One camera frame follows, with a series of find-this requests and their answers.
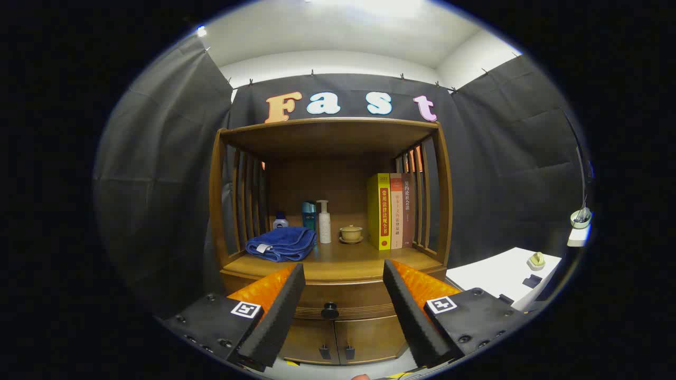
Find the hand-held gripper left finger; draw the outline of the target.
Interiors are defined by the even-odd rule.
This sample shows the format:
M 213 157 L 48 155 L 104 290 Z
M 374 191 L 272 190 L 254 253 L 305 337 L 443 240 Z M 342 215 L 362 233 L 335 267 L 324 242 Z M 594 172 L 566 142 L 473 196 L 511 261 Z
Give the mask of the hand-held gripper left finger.
M 263 372 L 274 365 L 305 286 L 303 265 L 288 265 L 227 297 L 203 296 L 163 325 L 222 363 Z

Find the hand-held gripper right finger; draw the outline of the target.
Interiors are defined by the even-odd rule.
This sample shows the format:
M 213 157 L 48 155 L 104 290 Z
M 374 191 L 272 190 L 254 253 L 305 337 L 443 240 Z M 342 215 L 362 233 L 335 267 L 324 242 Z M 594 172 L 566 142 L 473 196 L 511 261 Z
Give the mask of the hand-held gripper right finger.
M 459 360 L 524 325 L 524 312 L 475 287 L 459 290 L 387 259 L 382 279 L 417 366 Z

